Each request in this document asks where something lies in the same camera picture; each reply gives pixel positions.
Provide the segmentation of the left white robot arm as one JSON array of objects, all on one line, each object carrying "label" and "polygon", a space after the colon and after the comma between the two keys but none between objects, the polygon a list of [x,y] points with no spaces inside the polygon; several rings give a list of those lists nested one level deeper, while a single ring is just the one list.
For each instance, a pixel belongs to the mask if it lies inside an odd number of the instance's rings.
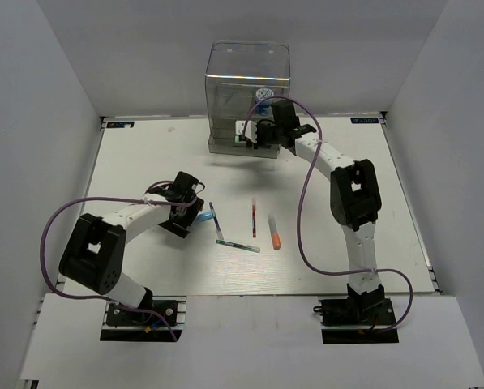
[{"label": "left white robot arm", "polygon": [[126,307],[135,323],[146,323],[153,314],[152,291],[122,272],[126,245],[159,226],[185,238],[204,201],[197,194],[198,178],[179,172],[167,182],[156,182],[142,199],[104,216],[85,213],[77,220],[58,265],[66,278]]}]

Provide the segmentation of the clear acrylic drawer organizer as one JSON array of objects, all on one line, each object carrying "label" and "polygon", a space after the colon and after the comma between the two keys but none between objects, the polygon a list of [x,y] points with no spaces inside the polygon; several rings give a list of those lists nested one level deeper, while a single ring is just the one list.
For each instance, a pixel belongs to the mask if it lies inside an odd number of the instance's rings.
[{"label": "clear acrylic drawer organizer", "polygon": [[289,95],[289,47],[271,41],[220,40],[212,44],[205,72],[210,135],[208,150],[215,154],[276,159],[278,148],[235,147],[235,122],[257,122],[255,91],[271,88],[274,96]]}]

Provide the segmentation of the purple gel pen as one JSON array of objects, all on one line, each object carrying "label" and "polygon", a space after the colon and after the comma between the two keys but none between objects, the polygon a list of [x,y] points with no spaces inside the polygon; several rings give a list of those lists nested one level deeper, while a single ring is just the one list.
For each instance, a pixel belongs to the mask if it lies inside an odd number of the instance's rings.
[{"label": "purple gel pen", "polygon": [[221,231],[221,226],[220,226],[219,220],[217,218],[216,210],[213,206],[213,203],[209,202],[208,204],[209,204],[210,212],[212,213],[212,218],[213,218],[213,221],[214,221],[214,224],[215,224],[217,239],[218,240],[224,240],[224,235]]}]

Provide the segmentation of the blue highlighter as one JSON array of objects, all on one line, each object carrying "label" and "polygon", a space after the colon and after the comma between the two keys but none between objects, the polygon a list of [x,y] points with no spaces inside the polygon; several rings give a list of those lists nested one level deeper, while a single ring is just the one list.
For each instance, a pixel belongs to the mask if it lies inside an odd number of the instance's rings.
[{"label": "blue highlighter", "polygon": [[195,224],[198,223],[203,223],[205,221],[211,220],[213,218],[213,214],[211,211],[209,212],[202,212],[197,215],[197,217],[194,220]]}]

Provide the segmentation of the orange highlighter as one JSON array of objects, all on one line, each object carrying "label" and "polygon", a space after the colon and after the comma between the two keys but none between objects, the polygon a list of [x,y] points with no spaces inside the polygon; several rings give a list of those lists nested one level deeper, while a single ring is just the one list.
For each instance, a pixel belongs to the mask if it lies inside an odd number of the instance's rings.
[{"label": "orange highlighter", "polygon": [[268,225],[272,241],[272,247],[274,250],[279,250],[281,248],[281,239],[277,231],[275,216],[272,213],[268,214]]}]

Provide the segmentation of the green gel pen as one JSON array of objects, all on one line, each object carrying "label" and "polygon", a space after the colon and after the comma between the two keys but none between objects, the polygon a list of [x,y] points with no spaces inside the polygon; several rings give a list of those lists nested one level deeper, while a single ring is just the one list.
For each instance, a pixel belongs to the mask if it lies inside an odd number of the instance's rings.
[{"label": "green gel pen", "polygon": [[229,242],[226,240],[221,240],[221,239],[216,239],[216,244],[222,245],[222,246],[228,246],[231,248],[239,249],[239,250],[246,250],[254,253],[260,253],[261,249],[257,246],[250,246],[250,245],[244,245],[241,243],[237,242]]}]

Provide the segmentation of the red gel pen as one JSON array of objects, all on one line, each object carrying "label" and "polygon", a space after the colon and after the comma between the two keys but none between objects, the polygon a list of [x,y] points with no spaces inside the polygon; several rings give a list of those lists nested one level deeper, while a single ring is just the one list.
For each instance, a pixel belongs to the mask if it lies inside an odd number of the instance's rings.
[{"label": "red gel pen", "polygon": [[257,238],[256,211],[257,211],[256,198],[253,197],[251,199],[251,232],[252,232],[252,237],[254,239]]}]

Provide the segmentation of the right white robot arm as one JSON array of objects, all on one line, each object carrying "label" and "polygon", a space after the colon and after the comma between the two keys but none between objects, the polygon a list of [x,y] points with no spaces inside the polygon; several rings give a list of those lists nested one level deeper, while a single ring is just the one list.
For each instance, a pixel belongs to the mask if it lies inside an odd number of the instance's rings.
[{"label": "right white robot arm", "polygon": [[255,125],[244,123],[242,131],[249,132],[247,143],[253,147],[279,145],[310,163],[298,204],[297,225],[301,228],[302,207],[306,189],[314,170],[329,181],[329,206],[335,221],[345,236],[349,270],[347,276],[346,310],[358,323],[375,317],[378,306],[385,300],[384,288],[376,270],[375,226],[382,200],[375,167],[368,160],[355,160],[323,138],[318,120],[314,125],[303,125],[295,112],[297,101],[285,97],[266,97],[271,103],[272,119],[262,119]]}]

